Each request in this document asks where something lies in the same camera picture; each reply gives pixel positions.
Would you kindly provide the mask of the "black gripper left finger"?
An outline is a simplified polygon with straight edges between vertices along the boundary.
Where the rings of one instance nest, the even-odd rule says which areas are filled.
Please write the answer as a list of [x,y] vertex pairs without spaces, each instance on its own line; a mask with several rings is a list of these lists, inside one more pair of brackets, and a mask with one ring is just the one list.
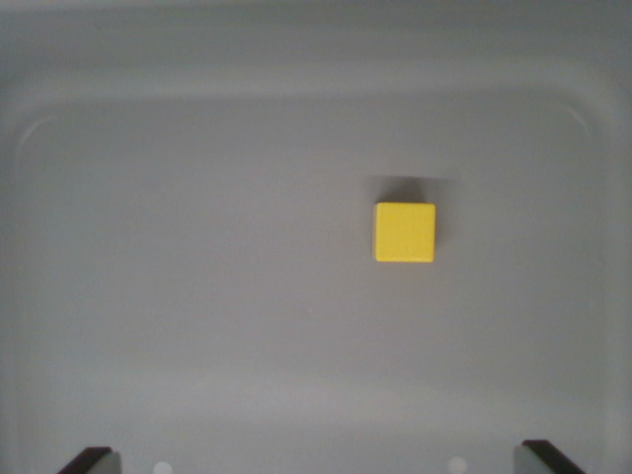
[[86,447],[58,474],[120,474],[120,455],[108,446]]

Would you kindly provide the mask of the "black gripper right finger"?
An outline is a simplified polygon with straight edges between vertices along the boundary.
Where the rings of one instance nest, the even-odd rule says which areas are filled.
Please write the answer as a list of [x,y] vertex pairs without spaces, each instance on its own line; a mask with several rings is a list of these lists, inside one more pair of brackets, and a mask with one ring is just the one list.
[[585,474],[547,439],[527,439],[513,450],[514,474]]

